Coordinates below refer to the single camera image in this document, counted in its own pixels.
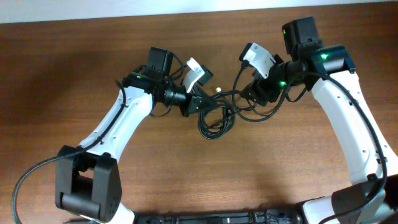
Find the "black USB cable thin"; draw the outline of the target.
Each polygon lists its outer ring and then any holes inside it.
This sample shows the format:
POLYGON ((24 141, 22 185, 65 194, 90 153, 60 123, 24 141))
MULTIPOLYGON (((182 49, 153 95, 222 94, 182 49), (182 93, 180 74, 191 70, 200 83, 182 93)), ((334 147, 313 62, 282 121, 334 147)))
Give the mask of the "black USB cable thin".
POLYGON ((259 103, 255 103, 254 100, 244 99, 246 106, 241 106, 239 101, 243 98, 239 96, 240 90, 229 90, 221 91, 211 96, 210 98, 215 101, 216 105, 211 106, 210 109, 206 109, 201 112, 199 118, 201 119, 202 125, 206 129, 212 131, 226 131, 228 132, 235 123, 236 118, 241 118, 243 121, 250 123, 261 122, 271 116, 271 114, 277 109, 277 106, 266 110, 265 112, 260 112, 257 107, 260 106, 259 103), (215 120, 213 123, 208 124, 206 117, 214 112, 220 110, 221 118, 215 120))

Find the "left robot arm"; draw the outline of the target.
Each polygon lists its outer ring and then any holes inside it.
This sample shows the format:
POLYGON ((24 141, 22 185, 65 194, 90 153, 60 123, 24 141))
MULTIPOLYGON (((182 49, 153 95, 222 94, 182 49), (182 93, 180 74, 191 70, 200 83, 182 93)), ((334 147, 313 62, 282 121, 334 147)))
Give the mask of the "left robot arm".
POLYGON ((119 95, 96 129, 77 147, 63 146, 56 162, 57 208, 87 218, 90 223, 133 223, 135 214, 122 204, 118 163, 141 121, 157 103, 177 106, 184 117, 215 101, 200 90, 213 74, 194 58, 181 63, 188 69, 181 85, 170 74, 173 52, 151 47, 140 65, 118 85, 119 95))

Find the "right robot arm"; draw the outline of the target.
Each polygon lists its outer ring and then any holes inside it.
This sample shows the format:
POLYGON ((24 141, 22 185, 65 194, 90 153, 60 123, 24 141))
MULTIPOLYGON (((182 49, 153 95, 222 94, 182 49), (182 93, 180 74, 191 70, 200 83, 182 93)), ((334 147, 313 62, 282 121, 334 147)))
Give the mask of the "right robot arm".
POLYGON ((324 46, 312 17, 282 26, 286 62, 257 43, 240 55, 253 81, 240 93, 249 103, 280 106, 303 85, 326 113, 345 155, 351 186, 297 204, 292 212, 269 212, 285 223, 379 223, 397 214, 397 155, 364 99, 356 67, 342 45, 324 46))

